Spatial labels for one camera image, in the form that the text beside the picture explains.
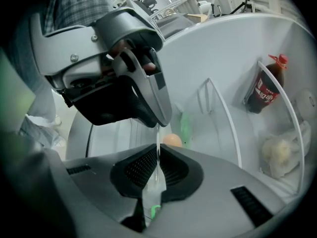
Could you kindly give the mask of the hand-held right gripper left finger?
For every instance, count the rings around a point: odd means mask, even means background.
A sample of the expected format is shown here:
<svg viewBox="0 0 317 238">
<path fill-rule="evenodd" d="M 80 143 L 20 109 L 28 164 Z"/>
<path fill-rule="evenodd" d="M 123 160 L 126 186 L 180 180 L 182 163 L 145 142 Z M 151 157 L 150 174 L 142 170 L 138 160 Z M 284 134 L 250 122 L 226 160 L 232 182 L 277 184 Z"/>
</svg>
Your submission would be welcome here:
<svg viewBox="0 0 317 238">
<path fill-rule="evenodd" d="M 155 145 L 66 162 L 46 157 L 77 237 L 146 237 L 142 192 L 157 165 Z"/>
</svg>

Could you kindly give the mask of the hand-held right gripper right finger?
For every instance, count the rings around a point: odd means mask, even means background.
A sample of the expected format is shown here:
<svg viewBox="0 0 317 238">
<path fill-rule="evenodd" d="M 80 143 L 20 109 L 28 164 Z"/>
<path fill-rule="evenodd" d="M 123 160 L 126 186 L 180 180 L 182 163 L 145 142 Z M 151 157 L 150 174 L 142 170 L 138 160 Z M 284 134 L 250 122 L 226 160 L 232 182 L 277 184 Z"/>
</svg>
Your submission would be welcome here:
<svg viewBox="0 0 317 238">
<path fill-rule="evenodd" d="M 285 202 L 267 185 L 232 162 L 179 147 L 166 146 L 198 162 L 200 187 L 182 201 L 166 203 L 146 229 L 149 238 L 259 238 L 265 227 L 281 220 Z M 245 187 L 272 218 L 256 227 L 232 189 Z"/>
</svg>

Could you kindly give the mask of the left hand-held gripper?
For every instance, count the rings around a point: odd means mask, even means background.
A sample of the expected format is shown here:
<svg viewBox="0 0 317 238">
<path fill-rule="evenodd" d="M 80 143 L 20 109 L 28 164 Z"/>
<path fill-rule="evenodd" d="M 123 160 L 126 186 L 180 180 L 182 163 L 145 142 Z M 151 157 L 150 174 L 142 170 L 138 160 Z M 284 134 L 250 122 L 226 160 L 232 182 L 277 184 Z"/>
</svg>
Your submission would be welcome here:
<svg viewBox="0 0 317 238">
<path fill-rule="evenodd" d="M 44 35 L 39 13 L 29 19 L 30 38 L 37 69 L 54 90 L 61 91 L 66 104 L 74 106 L 94 125 L 138 119 L 153 128 L 159 120 L 127 76 L 96 82 L 101 76 L 99 56 L 107 54 L 121 40 L 137 48 L 159 51 L 164 37 L 143 11 L 117 8 L 90 26 L 75 25 Z"/>
</svg>

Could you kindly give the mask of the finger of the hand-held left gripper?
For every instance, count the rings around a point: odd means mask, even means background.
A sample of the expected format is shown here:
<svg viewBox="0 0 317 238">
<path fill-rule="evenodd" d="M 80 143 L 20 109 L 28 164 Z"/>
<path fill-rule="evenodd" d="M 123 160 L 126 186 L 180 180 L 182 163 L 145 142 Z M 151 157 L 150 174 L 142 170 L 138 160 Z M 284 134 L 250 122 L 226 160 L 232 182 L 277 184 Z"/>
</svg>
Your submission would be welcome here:
<svg viewBox="0 0 317 238">
<path fill-rule="evenodd" d="M 166 127 L 171 120 L 172 108 L 160 61 L 153 48 L 146 49 L 143 54 L 155 65 L 150 75 L 146 74 L 133 51 L 127 48 L 113 60 L 112 67 L 119 81 L 132 91 L 146 110 L 144 115 L 137 112 L 134 118 L 148 127 L 156 124 Z"/>
</svg>

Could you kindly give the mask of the person's left hand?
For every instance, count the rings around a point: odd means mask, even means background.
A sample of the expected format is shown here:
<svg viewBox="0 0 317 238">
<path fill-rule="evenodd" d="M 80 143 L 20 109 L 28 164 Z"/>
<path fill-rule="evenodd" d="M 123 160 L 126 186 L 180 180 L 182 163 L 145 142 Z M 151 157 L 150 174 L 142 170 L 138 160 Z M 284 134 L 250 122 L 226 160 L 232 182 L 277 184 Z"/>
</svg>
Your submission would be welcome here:
<svg viewBox="0 0 317 238">
<path fill-rule="evenodd" d="M 117 42 L 112 47 L 112 49 L 109 51 L 109 55 L 112 58 L 115 58 L 124 49 L 132 50 L 132 49 L 134 49 L 134 44 L 131 44 L 130 41 L 121 40 L 121 41 Z M 142 68 L 144 69 L 144 71 L 146 71 L 146 72 L 155 71 L 156 65 L 154 63 L 152 63 L 146 55 L 139 55 L 138 61 L 139 61 L 140 65 L 142 66 Z"/>
</svg>

